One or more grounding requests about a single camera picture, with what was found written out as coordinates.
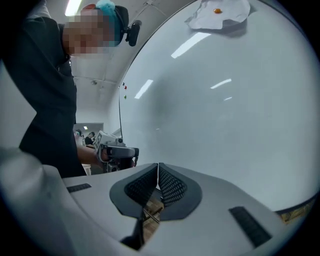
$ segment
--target black shirt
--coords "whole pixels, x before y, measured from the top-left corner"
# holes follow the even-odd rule
[[[86,175],[73,133],[77,90],[70,57],[62,46],[63,25],[53,19],[26,19],[12,52],[3,62],[17,88],[35,109],[20,149],[42,164],[58,169],[62,178]]]
[[[94,142],[92,141],[92,139],[89,138],[88,136],[85,137],[84,142],[85,142],[86,145],[93,145],[93,144],[94,144]]]

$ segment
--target orange object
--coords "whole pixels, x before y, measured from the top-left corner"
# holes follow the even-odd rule
[[[222,13],[221,9],[219,9],[219,8],[218,8],[218,9],[214,9],[213,12],[214,12],[215,14],[220,14],[220,13]]]

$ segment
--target white curved panel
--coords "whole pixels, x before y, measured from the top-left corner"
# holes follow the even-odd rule
[[[288,19],[249,2],[236,31],[191,31],[198,1],[151,37],[120,87],[122,133],[140,165],[219,177],[278,211],[319,189],[320,65]]]

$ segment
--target ceiling light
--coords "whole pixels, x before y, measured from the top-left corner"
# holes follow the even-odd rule
[[[136,94],[136,96],[134,97],[135,99],[140,99],[140,97],[142,96],[142,94],[144,94],[146,92],[146,90],[148,90],[149,86],[153,83],[153,80],[148,80],[145,82],[145,84],[141,87],[140,91]]]
[[[193,37],[191,37],[188,41],[183,43],[172,55],[172,58],[177,58],[180,55],[184,54],[186,51],[188,51],[192,46],[194,46],[196,43],[200,42],[202,39],[205,39],[206,37],[210,36],[210,33],[202,33],[198,32]]]
[[[68,2],[68,5],[66,6],[66,9],[65,9],[65,16],[74,16],[76,15],[78,9],[79,9],[79,6],[80,6],[80,3],[81,3],[82,0],[69,0]]]
[[[231,82],[231,81],[232,81],[231,79],[224,80],[224,81],[219,82],[219,83],[217,83],[216,85],[212,86],[211,89],[215,89],[215,88],[217,88],[217,87],[219,87],[219,86],[222,86],[222,85],[224,85],[225,83],[229,83],[229,82]]]

